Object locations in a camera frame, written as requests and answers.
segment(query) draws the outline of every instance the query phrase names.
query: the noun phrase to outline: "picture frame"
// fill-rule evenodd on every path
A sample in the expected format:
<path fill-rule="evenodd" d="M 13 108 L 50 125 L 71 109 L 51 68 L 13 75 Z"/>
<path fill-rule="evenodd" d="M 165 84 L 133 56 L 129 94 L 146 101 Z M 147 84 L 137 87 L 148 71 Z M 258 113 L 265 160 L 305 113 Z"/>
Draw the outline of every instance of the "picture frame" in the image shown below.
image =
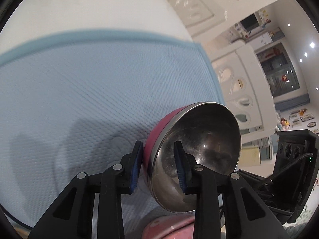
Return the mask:
<path fill-rule="evenodd" d="M 312 114 L 310 114 L 310 113 L 305 114 L 303 116 L 300 116 L 300 119 L 301 119 L 302 122 L 313 120 L 314 118 L 315 117 Z"/>
<path fill-rule="evenodd" d="M 294 110 L 294 111 L 290 112 L 289 115 L 297 114 L 299 112 L 300 112 L 300 110 Z"/>
<path fill-rule="evenodd" d="M 298 127 L 298 126 L 301 126 L 301 121 L 299 118 L 297 119 L 293 119 L 292 120 L 292 127 Z"/>
<path fill-rule="evenodd" d="M 316 125 L 317 125 L 316 122 L 310 122 L 310 123 L 308 123 L 307 127 L 314 127 Z"/>
<path fill-rule="evenodd" d="M 290 115 L 290 116 L 289 116 L 289 119 L 290 119 L 290 120 L 295 119 L 295 118 L 299 118 L 299 117 L 297 116 L 297 114 L 293 114 L 293 115 Z"/>
<path fill-rule="evenodd" d="M 312 130 L 312 133 L 315 133 L 316 135 L 318 135 L 319 134 L 319 130 L 316 128 L 316 129 Z"/>

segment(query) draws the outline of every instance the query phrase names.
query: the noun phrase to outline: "white ceiling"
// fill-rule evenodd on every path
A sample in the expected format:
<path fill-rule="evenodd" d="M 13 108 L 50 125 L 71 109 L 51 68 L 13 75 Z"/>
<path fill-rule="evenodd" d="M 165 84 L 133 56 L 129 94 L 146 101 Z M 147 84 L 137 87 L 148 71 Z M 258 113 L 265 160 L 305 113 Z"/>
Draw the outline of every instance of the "white ceiling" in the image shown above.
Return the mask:
<path fill-rule="evenodd" d="M 296 0 L 279 0 L 273 4 L 279 27 L 284 32 L 299 63 L 306 84 L 310 101 L 319 108 L 319 33 L 312 21 Z"/>

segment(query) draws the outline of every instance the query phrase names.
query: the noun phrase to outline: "white headboard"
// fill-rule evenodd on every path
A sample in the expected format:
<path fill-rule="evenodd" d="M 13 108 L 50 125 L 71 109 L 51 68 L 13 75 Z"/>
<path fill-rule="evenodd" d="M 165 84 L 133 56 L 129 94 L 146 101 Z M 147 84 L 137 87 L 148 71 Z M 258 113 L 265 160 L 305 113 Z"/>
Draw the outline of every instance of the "white headboard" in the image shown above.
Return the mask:
<path fill-rule="evenodd" d="M 223 49 L 208 52 L 218 76 L 226 106 L 237 117 L 242 143 L 274 134 L 277 125 L 275 105 L 266 76 L 249 44 L 242 40 Z"/>

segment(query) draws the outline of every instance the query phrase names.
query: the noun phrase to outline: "bowl rim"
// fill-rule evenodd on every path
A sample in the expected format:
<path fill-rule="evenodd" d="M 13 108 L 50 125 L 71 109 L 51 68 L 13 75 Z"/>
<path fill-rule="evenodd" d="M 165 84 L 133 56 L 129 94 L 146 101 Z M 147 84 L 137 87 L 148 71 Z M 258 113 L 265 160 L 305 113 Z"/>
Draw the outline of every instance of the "bowl rim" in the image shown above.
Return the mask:
<path fill-rule="evenodd" d="M 172 211 L 170 209 L 167 209 L 165 206 L 163 206 L 161 204 L 161 202 L 157 199 L 156 194 L 154 193 L 154 189 L 153 189 L 153 170 L 154 170 L 154 166 L 155 166 L 155 162 L 159 153 L 159 150 L 163 144 L 163 141 L 165 139 L 165 137 L 167 136 L 167 134 L 169 133 L 169 131 L 173 128 L 173 126 L 184 116 L 186 115 L 186 113 L 188 113 L 189 111 L 193 110 L 194 108 L 197 108 L 199 106 L 202 105 L 206 105 L 206 104 L 216 104 L 218 106 L 222 106 L 225 109 L 227 109 L 229 111 L 229 113 L 231 113 L 234 117 L 234 120 L 236 121 L 237 125 L 238 125 L 238 121 L 235 117 L 235 115 L 229 110 L 229 108 L 227 108 L 226 106 L 224 106 L 223 104 L 217 103 L 217 102 L 197 102 L 197 103 L 193 103 L 190 104 L 188 106 L 186 106 L 184 109 L 182 109 L 181 111 L 179 111 L 167 124 L 166 126 L 163 128 L 163 130 L 161 131 L 161 133 L 158 135 L 156 142 L 154 143 L 154 146 L 151 150 L 151 154 L 149 157 L 149 162 L 147 165 L 147 171 L 146 171 L 146 178 L 147 178 L 147 183 L 148 183 L 148 187 L 149 187 L 149 191 L 151 193 L 151 195 L 153 196 L 153 198 L 156 200 L 156 202 L 165 210 L 173 212 L 173 213 L 190 213 L 195 211 L 194 210 L 190 210 L 190 211 L 185 211 L 185 212 L 181 212 L 181 211 Z M 235 166 L 235 170 L 237 168 L 238 162 L 239 162 L 239 157 L 240 157 L 240 151 L 241 151 L 241 135 L 239 135 L 239 154 L 238 154 L 238 160 Z"/>

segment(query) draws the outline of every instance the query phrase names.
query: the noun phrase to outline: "window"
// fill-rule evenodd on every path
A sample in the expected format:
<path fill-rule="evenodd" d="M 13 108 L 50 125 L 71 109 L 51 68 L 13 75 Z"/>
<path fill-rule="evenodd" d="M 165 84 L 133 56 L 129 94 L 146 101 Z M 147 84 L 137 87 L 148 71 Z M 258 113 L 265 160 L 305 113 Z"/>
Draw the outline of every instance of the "window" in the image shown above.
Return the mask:
<path fill-rule="evenodd" d="M 257 57 L 265 72 L 273 97 L 300 88 L 293 65 L 281 43 L 260 52 Z"/>

